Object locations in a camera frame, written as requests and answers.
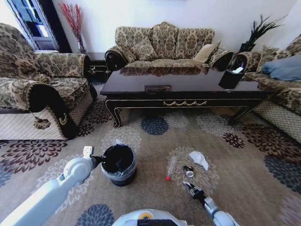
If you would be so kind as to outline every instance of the side table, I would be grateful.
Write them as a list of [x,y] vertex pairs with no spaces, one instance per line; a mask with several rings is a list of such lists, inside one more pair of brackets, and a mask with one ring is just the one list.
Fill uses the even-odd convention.
[[98,77],[98,80],[106,82],[111,72],[108,71],[104,54],[105,53],[87,52],[91,60],[88,71],[91,77]]

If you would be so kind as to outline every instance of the tissue box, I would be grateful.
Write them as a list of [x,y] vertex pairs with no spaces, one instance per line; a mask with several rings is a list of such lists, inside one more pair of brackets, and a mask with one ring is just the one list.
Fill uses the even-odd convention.
[[235,89],[241,78],[243,77],[243,73],[234,73],[232,71],[225,71],[222,79],[218,83],[218,85],[224,89]]

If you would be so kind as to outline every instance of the trash can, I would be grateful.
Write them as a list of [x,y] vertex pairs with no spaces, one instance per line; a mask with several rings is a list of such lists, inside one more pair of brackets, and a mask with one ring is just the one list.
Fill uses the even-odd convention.
[[110,146],[103,154],[108,159],[102,162],[102,171],[114,185],[129,185],[137,174],[136,156],[131,147],[126,144]]

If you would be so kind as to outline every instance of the carpet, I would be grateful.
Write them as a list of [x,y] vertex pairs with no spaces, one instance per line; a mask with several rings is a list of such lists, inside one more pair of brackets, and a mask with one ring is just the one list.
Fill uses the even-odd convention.
[[[301,225],[301,148],[285,134],[251,113],[229,126],[234,111],[228,108],[122,109],[123,126],[115,129],[104,100],[98,96],[73,140],[0,141],[0,221],[62,173],[85,145],[102,155],[118,139],[135,150],[134,181],[117,187],[97,168],[45,225],[110,226],[144,208],[169,211],[189,225],[213,225],[183,180],[203,188],[240,225]],[[192,151],[203,153],[208,171],[193,163]],[[175,173],[165,181],[173,156]],[[193,178],[184,176],[184,165],[194,167]]]

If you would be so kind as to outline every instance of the coffee table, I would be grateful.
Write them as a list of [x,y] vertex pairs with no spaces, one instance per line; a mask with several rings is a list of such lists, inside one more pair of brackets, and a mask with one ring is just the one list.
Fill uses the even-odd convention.
[[111,74],[100,94],[107,96],[115,128],[121,126],[119,108],[241,107],[229,120],[235,124],[277,93],[236,76],[209,68],[122,68]]

